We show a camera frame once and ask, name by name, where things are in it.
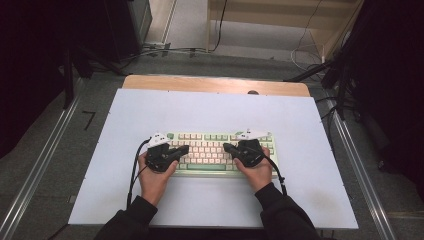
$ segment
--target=black sleeve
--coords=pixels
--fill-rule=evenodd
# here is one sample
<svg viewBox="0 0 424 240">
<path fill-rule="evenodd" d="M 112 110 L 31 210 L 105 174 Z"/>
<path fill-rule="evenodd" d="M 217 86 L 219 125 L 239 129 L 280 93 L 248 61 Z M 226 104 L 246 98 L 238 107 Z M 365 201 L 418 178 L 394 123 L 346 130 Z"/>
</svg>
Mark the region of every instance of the black sleeve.
<svg viewBox="0 0 424 240">
<path fill-rule="evenodd" d="M 137 196 L 128 210 L 119 210 L 97 233 L 95 240 L 146 239 L 149 223 L 158 209 Z"/>
<path fill-rule="evenodd" d="M 283 196 L 273 183 L 255 196 L 262 205 L 261 219 L 269 239 L 320 239 L 305 211 L 291 197 Z"/>
</svg>

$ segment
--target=mechanical keyboard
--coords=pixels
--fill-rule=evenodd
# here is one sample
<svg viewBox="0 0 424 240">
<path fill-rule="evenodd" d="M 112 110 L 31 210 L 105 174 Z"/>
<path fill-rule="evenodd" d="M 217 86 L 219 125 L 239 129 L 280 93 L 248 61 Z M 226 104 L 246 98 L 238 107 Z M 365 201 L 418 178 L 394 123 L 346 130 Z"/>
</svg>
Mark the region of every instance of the mechanical keyboard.
<svg viewBox="0 0 424 240">
<path fill-rule="evenodd" d="M 189 133 L 170 132 L 166 134 L 171 142 L 170 148 L 178 148 L 182 145 L 189 145 L 190 150 L 187 155 L 180 158 L 173 176 L 193 176 L 193 177 L 240 177 L 241 173 L 231 154 L 226 153 L 223 143 L 237 145 L 236 134 L 229 133 Z M 278 166 L 277 153 L 273 136 L 258 139 L 263 147 L 270 150 L 270 158 Z"/>
</svg>

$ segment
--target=white tabletop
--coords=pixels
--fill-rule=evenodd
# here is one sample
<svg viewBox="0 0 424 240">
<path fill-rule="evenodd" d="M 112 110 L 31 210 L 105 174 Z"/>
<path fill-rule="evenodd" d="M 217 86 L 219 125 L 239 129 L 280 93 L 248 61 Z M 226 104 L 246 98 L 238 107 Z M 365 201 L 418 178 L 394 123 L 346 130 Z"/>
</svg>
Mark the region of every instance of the white tabletop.
<svg viewBox="0 0 424 240">
<path fill-rule="evenodd" d="M 315 227 L 358 228 L 312 98 L 130 89 L 115 96 L 69 223 L 104 224 L 125 209 L 135 152 L 156 131 L 247 128 L 273 133 L 288 194 Z M 171 177 L 158 209 L 151 225 L 262 227 L 244 178 Z"/>
</svg>

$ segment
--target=keyboard spacebar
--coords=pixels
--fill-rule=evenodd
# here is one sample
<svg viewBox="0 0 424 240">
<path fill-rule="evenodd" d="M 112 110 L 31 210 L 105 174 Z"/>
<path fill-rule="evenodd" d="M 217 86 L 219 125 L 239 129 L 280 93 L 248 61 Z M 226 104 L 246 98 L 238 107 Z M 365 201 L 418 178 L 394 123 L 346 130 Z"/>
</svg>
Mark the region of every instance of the keyboard spacebar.
<svg viewBox="0 0 424 240">
<path fill-rule="evenodd" d="M 225 171 L 224 164 L 187 164 L 188 170 Z"/>
</svg>

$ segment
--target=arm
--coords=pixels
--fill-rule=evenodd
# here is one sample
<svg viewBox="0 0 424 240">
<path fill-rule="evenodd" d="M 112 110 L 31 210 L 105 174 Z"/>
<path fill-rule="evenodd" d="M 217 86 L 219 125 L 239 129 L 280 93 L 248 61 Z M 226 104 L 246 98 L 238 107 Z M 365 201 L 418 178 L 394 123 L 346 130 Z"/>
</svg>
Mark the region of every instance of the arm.
<svg viewBox="0 0 424 240">
<path fill-rule="evenodd" d="M 139 169 L 143 169 L 146 153 L 138 158 Z M 163 193 L 169 177 L 175 172 L 178 162 L 174 161 L 164 173 L 154 173 L 145 168 L 139 176 L 142 195 L 137 196 L 130 207 L 123 211 L 119 210 L 110 219 L 94 239 L 146 239 L 149 233 L 149 223 L 158 209 L 156 208 Z"/>
<path fill-rule="evenodd" d="M 269 156 L 267 148 L 263 148 L 263 151 Z M 246 175 L 262 205 L 262 224 L 270 239 L 320 239 L 303 209 L 274 187 L 271 182 L 272 166 L 268 160 L 263 159 L 254 168 L 245 168 L 238 159 L 235 162 L 237 168 Z"/>
</svg>

